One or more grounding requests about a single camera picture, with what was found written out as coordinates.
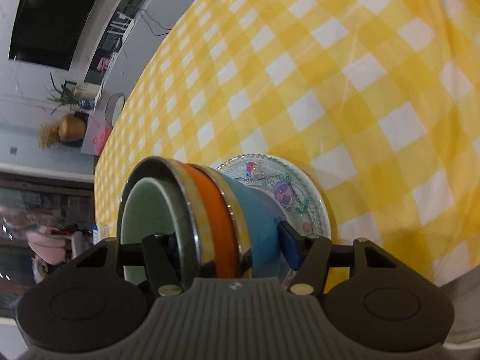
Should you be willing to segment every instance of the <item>green bowl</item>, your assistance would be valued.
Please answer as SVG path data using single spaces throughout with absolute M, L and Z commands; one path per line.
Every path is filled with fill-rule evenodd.
M 178 204 L 171 204 L 170 207 L 172 212 L 176 212 L 177 218 L 184 219 L 182 224 L 178 222 L 178 226 L 175 226 L 181 283 L 184 289 L 189 288 L 194 279 L 199 276 L 214 277 L 215 254 L 208 216 L 203 206 L 200 192 L 188 172 L 178 161 L 161 157 L 148 157 L 141 161 L 132 171 L 123 189 L 120 207 L 118 209 L 117 237 L 120 238 L 121 243 L 140 242 L 145 235 L 159 232 L 166 233 L 166 229 L 161 223 L 162 219 L 157 220 L 155 216 L 157 215 L 155 211 L 159 210 L 159 207 L 166 205 L 164 194 L 161 192 L 161 189 L 157 187 L 151 191 L 151 193 L 157 191 L 153 198 L 142 199 L 141 201 L 145 202 L 145 204 L 135 205 L 137 207 L 135 212 L 140 212 L 139 215 L 135 216 L 138 220 L 129 221 L 129 225 L 124 226 L 124 214 L 127 209 L 129 197 L 135 186 L 145 178 L 167 182 L 168 185 L 173 186 L 173 189 L 170 188 L 172 193 L 167 194 L 170 200 L 172 200 L 171 196 L 173 195 L 178 197 L 178 199 L 175 200 Z M 143 212 L 147 206 L 149 207 L 148 215 L 154 215 L 154 219 L 148 219 L 142 222 L 145 223 L 147 230 L 140 230 L 141 226 L 138 221 L 143 221 L 143 218 L 140 218 L 140 216 L 144 215 Z M 135 267 L 132 270 L 142 272 L 142 268 Z
M 173 234 L 189 227 L 189 214 L 180 188 L 167 180 L 145 177 L 128 195 L 120 241 L 122 244 L 140 243 L 151 234 Z M 146 280 L 145 269 L 143 266 L 126 266 L 124 277 L 138 285 Z

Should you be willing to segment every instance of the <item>potted plant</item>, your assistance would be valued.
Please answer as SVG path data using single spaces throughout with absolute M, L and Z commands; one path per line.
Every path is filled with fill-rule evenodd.
M 47 100 L 58 103 L 58 105 L 54 108 L 54 110 L 51 112 L 50 115 L 53 115 L 54 112 L 60 107 L 62 107 L 63 105 L 78 105 L 80 99 L 78 99 L 70 89 L 68 89 L 65 85 L 61 85 L 62 90 L 60 91 L 55 85 L 55 82 L 53 81 L 53 77 L 51 73 L 50 73 L 50 79 L 52 81 L 53 89 L 50 90 L 47 87 L 45 87 L 46 90 L 49 91 L 51 95 L 51 97 L 47 97 Z
M 85 121 L 75 115 L 64 115 L 56 124 L 42 124 L 37 136 L 39 148 L 49 149 L 57 143 L 80 147 L 87 126 Z

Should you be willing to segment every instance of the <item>stacked bowls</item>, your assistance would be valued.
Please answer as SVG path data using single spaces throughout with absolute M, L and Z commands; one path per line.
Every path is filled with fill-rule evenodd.
M 250 188 L 214 169 L 173 159 L 144 159 L 121 198 L 117 232 L 122 244 L 151 234 L 175 234 L 180 280 L 195 277 L 277 276 L 280 248 L 275 220 Z M 143 267 L 126 266 L 125 279 L 146 280 Z

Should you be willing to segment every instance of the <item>blue bowl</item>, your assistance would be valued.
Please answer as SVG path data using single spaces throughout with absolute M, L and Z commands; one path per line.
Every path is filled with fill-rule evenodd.
M 230 186 L 247 222 L 254 278 L 278 276 L 280 270 L 280 244 L 277 224 L 265 204 L 255 192 L 226 175 L 218 172 Z

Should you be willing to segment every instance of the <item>orange bowl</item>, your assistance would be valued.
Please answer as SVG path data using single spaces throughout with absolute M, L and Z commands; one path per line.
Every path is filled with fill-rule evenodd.
M 217 278 L 238 278 L 240 274 L 239 247 L 225 200 L 208 175 L 192 166 L 182 165 L 200 192 L 207 211 L 212 230 Z

